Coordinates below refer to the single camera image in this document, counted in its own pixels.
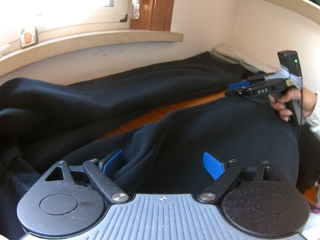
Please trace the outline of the person's right hand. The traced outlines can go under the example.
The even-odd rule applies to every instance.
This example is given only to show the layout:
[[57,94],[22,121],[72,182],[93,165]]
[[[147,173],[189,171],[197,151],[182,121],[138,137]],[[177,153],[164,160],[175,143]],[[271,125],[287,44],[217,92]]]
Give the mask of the person's right hand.
[[294,115],[293,111],[289,109],[289,103],[299,105],[303,117],[306,119],[312,115],[317,105],[317,94],[303,88],[299,90],[298,88],[290,88],[279,98],[275,98],[272,95],[268,96],[271,107],[279,113],[282,120],[288,122]]

